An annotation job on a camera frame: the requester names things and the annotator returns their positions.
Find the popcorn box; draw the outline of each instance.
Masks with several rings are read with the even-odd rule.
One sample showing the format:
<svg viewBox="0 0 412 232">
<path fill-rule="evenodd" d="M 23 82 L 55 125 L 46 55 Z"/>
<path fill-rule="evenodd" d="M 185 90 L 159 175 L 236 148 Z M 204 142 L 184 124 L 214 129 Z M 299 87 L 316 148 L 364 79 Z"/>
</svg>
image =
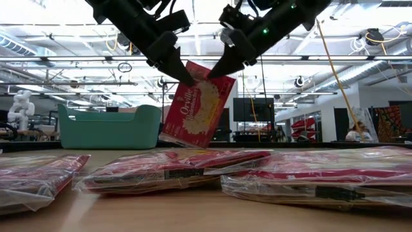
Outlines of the popcorn box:
<svg viewBox="0 0 412 232">
<path fill-rule="evenodd" d="M 160 138 L 183 146 L 206 148 L 236 80 L 207 79 L 210 70 L 190 61 L 186 68 L 195 85 L 179 84 Z"/>
</svg>

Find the yellow cable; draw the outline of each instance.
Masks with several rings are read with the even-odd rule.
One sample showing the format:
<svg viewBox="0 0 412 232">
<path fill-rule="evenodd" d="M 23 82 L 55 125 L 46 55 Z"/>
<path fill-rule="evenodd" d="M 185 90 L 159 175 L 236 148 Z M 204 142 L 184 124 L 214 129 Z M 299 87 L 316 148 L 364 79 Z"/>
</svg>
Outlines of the yellow cable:
<svg viewBox="0 0 412 232">
<path fill-rule="evenodd" d="M 345 100 L 346 106 L 348 107 L 348 110 L 349 110 L 349 112 L 350 112 L 350 115 L 351 115 L 351 117 L 352 117 L 352 119 L 353 119 L 353 121 L 354 121 L 354 123 L 355 123 L 356 130 L 358 131 L 360 137 L 362 138 L 362 141 L 365 142 L 365 137 L 364 137 L 364 135 L 363 135 L 363 132 L 361 131 L 361 128 L 359 127 L 358 120 L 357 120 L 355 114 L 353 113 L 352 108 L 350 107 L 348 97 L 346 96 L 346 93 L 345 93 L 345 91 L 343 90 L 343 86 L 342 86 L 342 84 L 341 84 L 341 81 L 339 80 L 339 78 L 338 78 L 338 76 L 337 76 L 337 72 L 336 72 L 336 70 L 335 70 L 335 66 L 333 65 L 332 58 L 330 57 L 329 49 L 328 49 L 328 46 L 326 45 L 326 41 L 325 41 L 325 39 L 324 39 L 323 32 L 322 32 L 322 28 L 321 28 L 321 24 L 319 23 L 319 20 L 316 19 L 316 23 L 317 23 L 317 27 L 319 28 L 319 32 L 321 33 L 321 37 L 322 37 L 322 42 L 323 42 L 324 49 L 325 49 L 325 51 L 326 51 L 326 54 L 328 55 L 328 59 L 329 59 L 329 63 L 330 63 L 330 68 L 332 69 L 333 75 L 334 75 L 335 78 L 336 78 L 336 82 L 337 82 L 337 85 L 338 85 L 339 89 L 341 89 L 341 92 L 342 92 L 343 98 L 344 98 L 344 100 Z"/>
<path fill-rule="evenodd" d="M 107 46 L 108 50 L 111 50 L 111 51 L 116 50 L 116 48 L 117 48 L 117 37 L 118 36 L 116 35 L 116 41 L 115 41 L 115 47 L 114 48 L 109 46 L 109 41 L 106 41 L 106 46 Z"/>
<path fill-rule="evenodd" d="M 255 123 L 256 123 L 256 125 L 257 125 L 257 137 L 259 138 L 259 142 L 261 142 L 261 140 L 260 140 L 260 129 L 259 129 L 259 126 L 258 126 L 258 119 L 256 118 L 255 106 L 254 106 L 254 103 L 253 103 L 253 98 L 252 98 L 251 94 L 249 93 L 249 91 L 246 89 L 246 86 L 245 86 L 245 73 L 244 73 L 243 71 L 242 71 L 242 79 L 243 79 L 243 87 L 245 88 L 247 94 L 249 94 L 250 101 L 251 101 L 251 103 L 252 103 L 253 117 L 255 118 Z"/>
<path fill-rule="evenodd" d="M 385 45 L 383 43 L 381 43 L 380 45 L 382 45 L 382 49 L 384 50 L 385 55 L 388 55 L 388 53 L 386 52 L 385 49 Z M 392 66 L 391 63 L 389 63 L 389 65 L 391 66 L 391 69 L 393 70 L 393 73 L 395 74 L 395 76 L 397 77 L 398 81 L 400 82 L 400 78 L 397 74 L 397 71 L 394 69 L 394 67 Z M 404 88 L 405 91 L 407 91 L 408 93 L 411 93 L 407 88 Z"/>
<path fill-rule="evenodd" d="M 400 32 L 399 32 L 399 35 L 398 35 L 398 36 L 396 36 L 396 37 L 393 38 L 393 39 L 387 40 L 387 41 L 376 41 L 376 40 L 374 40 L 374 39 L 370 39 L 370 38 L 368 37 L 368 35 L 370 35 L 369 32 L 366 33 L 365 37 L 366 37 L 368 40 L 370 40 L 370 41 L 372 41 L 372 42 L 375 42 L 375 43 L 388 43 L 388 42 L 392 42 L 392 41 L 395 41 L 395 40 L 399 39 L 400 36 L 402 35 L 402 31 L 403 31 L 403 28 L 400 29 Z"/>
</svg>

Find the white robot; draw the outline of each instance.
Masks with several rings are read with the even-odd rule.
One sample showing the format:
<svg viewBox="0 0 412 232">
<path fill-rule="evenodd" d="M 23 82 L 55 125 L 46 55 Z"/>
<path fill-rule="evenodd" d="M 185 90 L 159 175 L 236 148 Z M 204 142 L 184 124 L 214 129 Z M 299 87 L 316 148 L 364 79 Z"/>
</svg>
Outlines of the white robot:
<svg viewBox="0 0 412 232">
<path fill-rule="evenodd" d="M 10 108 L 7 114 L 8 122 L 12 126 L 16 127 L 16 119 L 19 120 L 19 130 L 27 130 L 28 116 L 34 115 L 34 104 L 29 101 L 32 93 L 28 90 L 20 90 L 17 95 L 14 96 L 13 106 Z M 17 109 L 21 108 L 19 113 L 15 113 Z"/>
</svg>

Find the red plastic package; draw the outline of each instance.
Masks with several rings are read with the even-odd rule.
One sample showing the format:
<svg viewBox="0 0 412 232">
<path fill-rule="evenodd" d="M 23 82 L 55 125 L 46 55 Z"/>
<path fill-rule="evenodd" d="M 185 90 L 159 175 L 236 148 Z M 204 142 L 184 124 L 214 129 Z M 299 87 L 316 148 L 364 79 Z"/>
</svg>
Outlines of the red plastic package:
<svg viewBox="0 0 412 232">
<path fill-rule="evenodd" d="M 165 189 L 185 189 L 219 179 L 203 175 L 270 155 L 269 151 L 168 150 L 120 157 L 83 176 L 74 189 L 86 193 L 142 194 Z"/>
<path fill-rule="evenodd" d="M 236 80 L 230 77 L 206 80 L 210 70 L 190 61 L 186 68 L 196 84 L 191 88 L 179 84 L 160 138 L 188 147 L 206 148 Z"/>
<path fill-rule="evenodd" d="M 89 155 L 0 157 L 0 215 L 48 206 L 88 159 Z"/>
<path fill-rule="evenodd" d="M 284 153 L 206 174 L 233 170 L 222 176 L 222 189 L 247 200 L 339 210 L 412 208 L 412 150 L 404 148 Z"/>
</svg>

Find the teal bin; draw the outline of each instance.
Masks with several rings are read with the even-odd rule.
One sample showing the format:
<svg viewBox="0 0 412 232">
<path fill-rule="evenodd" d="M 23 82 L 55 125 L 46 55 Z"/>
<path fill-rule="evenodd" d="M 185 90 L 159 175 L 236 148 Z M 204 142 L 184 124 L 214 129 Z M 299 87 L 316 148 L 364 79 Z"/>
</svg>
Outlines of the teal bin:
<svg viewBox="0 0 412 232">
<path fill-rule="evenodd" d="M 83 112 L 62 104 L 58 107 L 65 149 L 144 150 L 156 146 L 162 114 L 157 107 L 143 105 L 136 113 Z"/>
</svg>

